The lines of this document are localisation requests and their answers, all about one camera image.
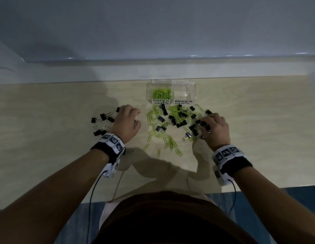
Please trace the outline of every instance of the gray panel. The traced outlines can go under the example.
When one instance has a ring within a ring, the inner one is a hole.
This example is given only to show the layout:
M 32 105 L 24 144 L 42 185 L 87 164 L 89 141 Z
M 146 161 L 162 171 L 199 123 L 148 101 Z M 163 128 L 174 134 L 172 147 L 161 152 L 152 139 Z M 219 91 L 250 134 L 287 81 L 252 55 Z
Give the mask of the gray panel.
M 27 62 L 315 55 L 315 0 L 0 0 Z

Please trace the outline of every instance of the person's right arm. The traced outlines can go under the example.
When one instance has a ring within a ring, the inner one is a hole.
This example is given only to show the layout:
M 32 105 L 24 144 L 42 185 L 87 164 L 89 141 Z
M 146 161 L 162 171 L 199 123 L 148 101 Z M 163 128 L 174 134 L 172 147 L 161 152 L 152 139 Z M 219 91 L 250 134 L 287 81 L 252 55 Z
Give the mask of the person's right arm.
M 211 127 L 210 133 L 204 128 L 202 133 L 214 152 L 231 144 L 229 126 L 224 117 L 214 113 L 202 121 Z M 277 243 L 315 243 L 315 215 L 310 210 L 253 167 L 235 172 L 233 179 Z

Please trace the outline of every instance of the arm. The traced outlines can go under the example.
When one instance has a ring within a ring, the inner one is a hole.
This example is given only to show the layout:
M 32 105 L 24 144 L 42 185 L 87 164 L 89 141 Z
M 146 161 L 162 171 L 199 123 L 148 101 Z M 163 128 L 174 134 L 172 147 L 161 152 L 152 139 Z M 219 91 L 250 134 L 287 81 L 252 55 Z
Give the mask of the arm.
M 109 132 L 127 143 L 140 128 L 134 122 L 139 113 L 130 105 L 121 107 Z M 54 243 L 108 161 L 103 151 L 93 149 L 3 209 L 0 243 Z
M 231 144 L 229 125 L 224 117 L 214 113 L 202 121 L 211 127 L 210 132 L 202 128 L 202 133 L 214 152 Z M 233 174 L 233 179 L 278 243 L 315 243 L 315 215 L 306 207 L 253 167 L 241 168 Z

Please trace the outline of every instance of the hand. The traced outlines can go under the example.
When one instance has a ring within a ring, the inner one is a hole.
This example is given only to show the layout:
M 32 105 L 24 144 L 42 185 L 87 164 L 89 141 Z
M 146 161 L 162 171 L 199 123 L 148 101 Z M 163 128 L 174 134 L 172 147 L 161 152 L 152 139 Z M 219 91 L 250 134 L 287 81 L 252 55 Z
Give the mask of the hand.
M 229 125 L 223 116 L 213 113 L 202 118 L 201 121 L 206 122 L 211 127 L 209 131 L 201 127 L 201 132 L 206 143 L 214 152 L 222 146 L 231 144 Z
M 140 109 L 135 109 L 131 105 L 120 107 L 119 113 L 109 132 L 119 136 L 123 143 L 127 143 L 138 133 L 141 127 L 140 121 L 135 120 L 136 116 L 140 113 Z

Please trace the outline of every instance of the light wood tabletop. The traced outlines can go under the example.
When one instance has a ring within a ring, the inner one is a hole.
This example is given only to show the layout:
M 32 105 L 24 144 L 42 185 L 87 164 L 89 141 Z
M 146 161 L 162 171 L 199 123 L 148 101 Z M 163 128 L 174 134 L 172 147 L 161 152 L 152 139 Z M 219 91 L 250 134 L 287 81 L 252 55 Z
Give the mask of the light wood tabletop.
M 306 76 L 193 81 L 196 103 L 226 118 L 232 143 L 257 170 L 279 187 L 315 185 L 315 97 Z M 124 104 L 142 111 L 142 128 L 126 144 L 135 152 L 122 157 L 113 179 L 100 179 L 93 201 L 167 189 L 191 195 L 233 191 L 218 185 L 203 140 L 182 141 L 183 128 L 167 129 L 182 157 L 155 137 L 142 150 L 151 129 L 146 83 L 0 85 L 0 209 L 87 152 L 98 140 L 91 118 L 110 111 L 115 116 Z

